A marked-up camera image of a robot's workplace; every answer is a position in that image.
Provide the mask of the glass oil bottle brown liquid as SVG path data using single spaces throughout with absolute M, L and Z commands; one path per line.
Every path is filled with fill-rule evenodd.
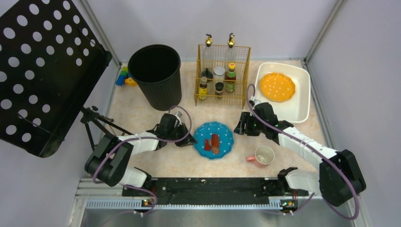
M 235 60 L 236 60 L 235 35 L 234 33 L 230 33 L 227 41 L 227 49 L 225 51 L 225 63 L 227 67 L 229 66 L 230 63 L 235 62 Z

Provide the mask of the yellow dotted plate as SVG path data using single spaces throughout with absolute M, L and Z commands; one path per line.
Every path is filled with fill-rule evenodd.
M 290 100 L 296 93 L 293 80 L 278 72 L 265 74 L 259 80 L 259 89 L 265 98 L 279 103 Z

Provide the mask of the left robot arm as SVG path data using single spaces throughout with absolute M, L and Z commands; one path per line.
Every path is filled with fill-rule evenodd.
M 136 167 L 129 167 L 132 156 L 159 150 L 171 142 L 178 147 L 197 142 L 181 121 L 181 115 L 181 112 L 165 113 L 153 129 L 141 134 L 119 137 L 105 135 L 86 161 L 85 171 L 111 187 L 118 184 L 143 187 L 151 181 L 151 175 Z

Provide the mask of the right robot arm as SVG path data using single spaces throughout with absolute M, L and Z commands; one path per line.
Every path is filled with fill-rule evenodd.
M 321 195 L 338 207 L 366 189 L 366 182 L 355 155 L 345 149 L 337 151 L 305 136 L 293 124 L 278 120 L 272 106 L 265 102 L 243 111 L 234 132 L 259 136 L 261 133 L 276 144 L 297 153 L 317 172 L 305 172 L 296 167 L 283 170 L 285 186 Z

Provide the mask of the silver lid jar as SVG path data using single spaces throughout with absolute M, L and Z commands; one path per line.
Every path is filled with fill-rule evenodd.
M 223 83 L 224 79 L 225 79 L 225 74 L 226 74 L 226 70 L 225 70 L 224 67 L 216 66 L 213 69 L 213 80 L 214 80 L 214 83 L 215 84 L 219 83 L 219 82 Z

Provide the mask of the small yellow label bottle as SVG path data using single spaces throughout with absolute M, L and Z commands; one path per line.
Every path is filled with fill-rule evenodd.
M 199 86 L 199 99 L 205 100 L 208 93 L 208 79 L 207 77 L 201 77 Z

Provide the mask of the small black cap bottle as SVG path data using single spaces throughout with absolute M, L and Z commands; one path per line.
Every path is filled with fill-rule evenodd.
M 215 84 L 215 96 L 216 96 L 216 99 L 221 99 L 222 98 L 223 90 L 224 90 L 224 83 L 223 82 L 217 82 Z

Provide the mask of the sauce bottle yellow cap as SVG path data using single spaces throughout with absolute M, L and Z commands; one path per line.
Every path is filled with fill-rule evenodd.
M 231 62 L 228 64 L 227 73 L 225 76 L 226 82 L 226 92 L 234 92 L 235 91 L 235 83 L 236 83 L 236 71 L 235 71 L 235 63 Z

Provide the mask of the glass oil bottle clear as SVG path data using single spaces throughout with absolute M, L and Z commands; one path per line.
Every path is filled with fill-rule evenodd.
M 212 47 L 213 39 L 211 34 L 206 34 L 207 38 L 205 40 L 205 48 L 202 52 L 202 63 L 204 70 L 208 70 L 210 72 L 213 71 L 213 64 L 214 64 L 214 49 Z

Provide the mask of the black lid glass shaker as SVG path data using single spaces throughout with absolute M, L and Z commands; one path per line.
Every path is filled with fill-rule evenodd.
M 201 73 L 201 78 L 206 77 L 208 81 L 213 80 L 213 73 L 209 70 L 209 68 L 206 68 L 202 73 Z

